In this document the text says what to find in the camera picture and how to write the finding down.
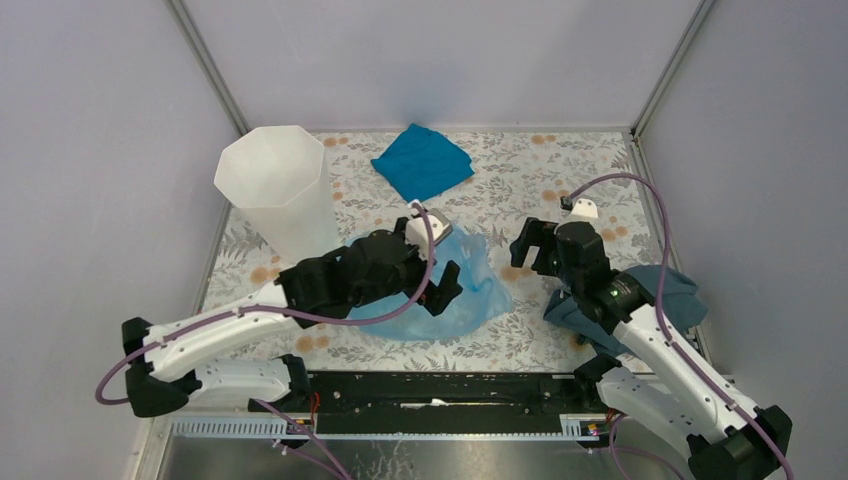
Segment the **white plastic trash bin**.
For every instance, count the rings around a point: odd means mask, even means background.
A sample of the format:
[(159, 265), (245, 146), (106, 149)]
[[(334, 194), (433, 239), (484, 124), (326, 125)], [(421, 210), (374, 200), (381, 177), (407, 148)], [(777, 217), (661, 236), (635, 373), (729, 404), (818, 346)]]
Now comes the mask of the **white plastic trash bin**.
[(214, 185), (286, 263), (341, 245), (324, 145), (300, 126), (257, 127), (228, 145)]

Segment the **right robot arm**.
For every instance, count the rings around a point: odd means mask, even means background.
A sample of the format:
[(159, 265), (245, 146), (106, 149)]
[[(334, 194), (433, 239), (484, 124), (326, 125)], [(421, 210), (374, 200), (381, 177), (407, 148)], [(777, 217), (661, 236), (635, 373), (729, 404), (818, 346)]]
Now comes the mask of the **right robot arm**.
[(618, 360), (598, 355), (576, 370), (575, 402), (605, 405), (674, 447), (697, 479), (766, 479), (786, 463), (792, 422), (777, 405), (762, 408), (720, 375), (663, 315), (656, 296), (632, 275), (611, 268), (603, 240), (585, 221), (529, 217), (510, 245), (511, 264), (531, 266), (568, 287), (580, 313), (631, 350), (663, 387), (637, 378)]

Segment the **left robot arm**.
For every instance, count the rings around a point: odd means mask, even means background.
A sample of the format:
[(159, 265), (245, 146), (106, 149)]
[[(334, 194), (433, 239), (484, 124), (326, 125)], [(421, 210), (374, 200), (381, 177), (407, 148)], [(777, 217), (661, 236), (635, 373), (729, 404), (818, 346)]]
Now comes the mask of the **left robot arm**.
[(406, 304), (438, 316), (460, 295), (459, 265), (449, 260), (439, 282), (435, 248), (451, 223), (436, 211), (401, 217), (319, 257), (298, 262), (257, 291), (208, 314), (156, 325), (134, 317), (121, 326), (128, 402), (139, 418), (170, 414), (190, 403), (267, 402), (296, 411), (312, 390), (301, 358), (252, 362), (222, 354), (272, 334), (341, 324), (356, 308), (403, 294)]

